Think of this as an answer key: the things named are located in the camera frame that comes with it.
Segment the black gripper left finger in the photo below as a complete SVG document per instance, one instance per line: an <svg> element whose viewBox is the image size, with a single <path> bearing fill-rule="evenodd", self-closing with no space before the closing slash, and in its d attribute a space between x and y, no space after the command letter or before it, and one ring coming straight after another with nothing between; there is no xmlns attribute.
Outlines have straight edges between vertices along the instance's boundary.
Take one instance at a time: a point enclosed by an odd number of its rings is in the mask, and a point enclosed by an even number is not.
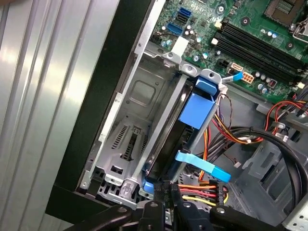
<svg viewBox="0 0 308 231"><path fill-rule="evenodd" d="M67 231L164 231L166 210L164 184L154 184L154 199L143 201L135 210L125 205L115 205L99 212Z"/></svg>

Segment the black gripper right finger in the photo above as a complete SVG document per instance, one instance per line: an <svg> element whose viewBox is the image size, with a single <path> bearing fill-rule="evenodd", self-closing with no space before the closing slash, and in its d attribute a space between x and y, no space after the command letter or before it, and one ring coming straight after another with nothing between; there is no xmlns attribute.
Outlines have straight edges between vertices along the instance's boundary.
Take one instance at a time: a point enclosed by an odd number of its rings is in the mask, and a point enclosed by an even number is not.
<svg viewBox="0 0 308 231"><path fill-rule="evenodd" d="M269 225L233 208L218 205L202 213L197 206L184 201L177 184L169 185L170 198L174 206L175 231L286 231L282 224Z"/></svg>

